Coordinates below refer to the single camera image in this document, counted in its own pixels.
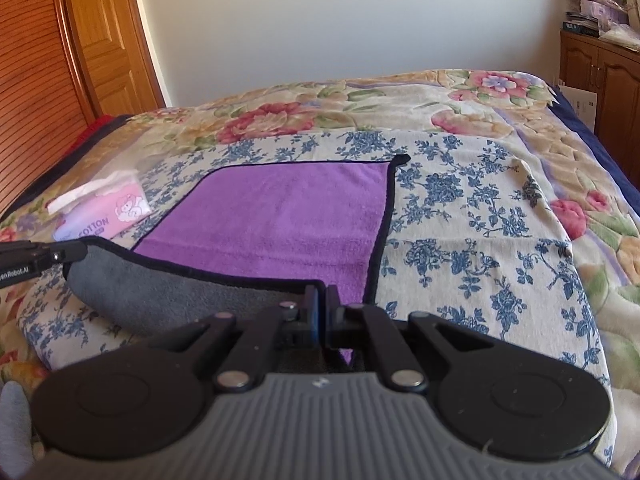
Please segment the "purple and grey towel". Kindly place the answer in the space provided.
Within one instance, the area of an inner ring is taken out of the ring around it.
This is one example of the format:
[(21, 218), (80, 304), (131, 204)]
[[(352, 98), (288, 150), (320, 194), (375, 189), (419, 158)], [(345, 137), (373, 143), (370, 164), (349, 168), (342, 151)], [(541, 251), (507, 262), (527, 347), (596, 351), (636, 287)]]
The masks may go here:
[(86, 239), (73, 295), (137, 336), (220, 311), (241, 320), (308, 286), (373, 304), (406, 154), (382, 162), (273, 162), (210, 172), (133, 248)]

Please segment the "pink cotton tissue pack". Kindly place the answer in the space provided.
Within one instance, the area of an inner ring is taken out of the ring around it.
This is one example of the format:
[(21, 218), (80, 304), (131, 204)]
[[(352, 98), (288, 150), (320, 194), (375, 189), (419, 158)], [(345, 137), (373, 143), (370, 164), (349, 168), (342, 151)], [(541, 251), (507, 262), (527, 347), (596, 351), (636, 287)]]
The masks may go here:
[(91, 180), (48, 203), (50, 216), (60, 216), (53, 232), (56, 242), (86, 236), (110, 240), (151, 213), (143, 186), (134, 170), (118, 170)]

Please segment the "wooden louvered wardrobe door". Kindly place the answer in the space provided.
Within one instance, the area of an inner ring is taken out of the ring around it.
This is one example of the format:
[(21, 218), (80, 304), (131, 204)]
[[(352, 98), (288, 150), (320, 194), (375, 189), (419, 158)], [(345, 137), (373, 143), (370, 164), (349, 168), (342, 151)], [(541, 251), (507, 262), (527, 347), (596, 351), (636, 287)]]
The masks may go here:
[(96, 119), (65, 0), (1, 0), (1, 210)]

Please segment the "red cloth at bedside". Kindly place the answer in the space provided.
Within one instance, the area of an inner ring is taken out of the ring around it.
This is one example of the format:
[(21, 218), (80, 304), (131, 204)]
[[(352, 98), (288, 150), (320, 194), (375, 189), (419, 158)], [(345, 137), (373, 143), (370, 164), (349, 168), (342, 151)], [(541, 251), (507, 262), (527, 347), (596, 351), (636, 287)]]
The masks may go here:
[(65, 152), (64, 156), (67, 157), (76, 153), (85, 153), (106, 136), (109, 136), (113, 131), (125, 125), (130, 118), (131, 115), (127, 114), (118, 116), (103, 115), (99, 117), (95, 122), (92, 122), (85, 128)]

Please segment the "blue floral white towel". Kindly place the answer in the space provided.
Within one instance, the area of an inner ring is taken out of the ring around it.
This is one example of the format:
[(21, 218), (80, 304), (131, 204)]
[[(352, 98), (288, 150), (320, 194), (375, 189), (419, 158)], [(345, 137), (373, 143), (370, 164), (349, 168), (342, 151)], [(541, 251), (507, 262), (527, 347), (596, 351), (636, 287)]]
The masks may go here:
[(54, 373), (34, 479), (608, 479), (598, 336), (500, 142), (242, 141), (134, 167), (152, 216), (41, 246), (139, 337)]

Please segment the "colourful floral bed blanket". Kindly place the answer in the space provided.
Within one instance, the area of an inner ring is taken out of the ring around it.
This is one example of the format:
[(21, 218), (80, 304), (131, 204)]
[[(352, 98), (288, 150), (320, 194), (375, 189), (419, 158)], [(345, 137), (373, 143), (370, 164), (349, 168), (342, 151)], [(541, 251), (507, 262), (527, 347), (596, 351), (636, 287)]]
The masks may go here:
[(376, 303), (431, 311), (596, 376), (614, 415), (600, 459), (639, 474), (639, 193), (564, 96), (521, 72), (426, 70), (280, 84), (127, 120), (62, 160), (1, 220), (1, 237), (50, 240), (47, 206), (133, 169), (149, 217), (131, 247), (214, 170), (376, 162), (406, 154)]

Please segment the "white box beside cabinet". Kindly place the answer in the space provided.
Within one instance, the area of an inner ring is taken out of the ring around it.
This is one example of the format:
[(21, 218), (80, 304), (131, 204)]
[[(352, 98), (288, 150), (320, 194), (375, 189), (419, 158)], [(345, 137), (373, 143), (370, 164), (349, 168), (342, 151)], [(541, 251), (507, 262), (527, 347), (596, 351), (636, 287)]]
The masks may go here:
[(577, 117), (592, 131), (596, 132), (597, 122), (597, 93), (559, 85), (560, 91), (574, 108)]

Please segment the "brown wooden cabinet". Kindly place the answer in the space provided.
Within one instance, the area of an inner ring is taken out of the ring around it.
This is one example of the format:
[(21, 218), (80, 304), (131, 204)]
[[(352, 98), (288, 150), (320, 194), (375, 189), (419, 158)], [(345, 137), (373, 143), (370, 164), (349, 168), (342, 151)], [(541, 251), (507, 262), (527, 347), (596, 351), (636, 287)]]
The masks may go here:
[(634, 185), (639, 183), (639, 55), (563, 30), (560, 81), (597, 96), (594, 133)]

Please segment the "clutter pile on cabinet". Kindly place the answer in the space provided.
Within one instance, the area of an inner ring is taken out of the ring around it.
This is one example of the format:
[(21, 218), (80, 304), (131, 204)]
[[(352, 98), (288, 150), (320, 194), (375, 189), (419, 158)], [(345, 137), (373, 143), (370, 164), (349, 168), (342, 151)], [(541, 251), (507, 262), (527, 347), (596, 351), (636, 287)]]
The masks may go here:
[(639, 52), (639, 0), (567, 0), (566, 32)]

